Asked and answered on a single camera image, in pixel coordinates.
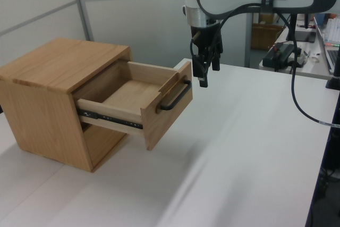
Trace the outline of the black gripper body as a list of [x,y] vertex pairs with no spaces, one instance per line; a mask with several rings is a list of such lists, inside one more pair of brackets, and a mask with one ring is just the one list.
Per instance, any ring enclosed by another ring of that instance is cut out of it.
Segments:
[[199,37],[194,41],[194,44],[198,47],[198,53],[204,56],[208,55],[209,47],[211,46],[214,36],[220,27],[220,23],[206,28],[191,27],[192,37],[200,32]]

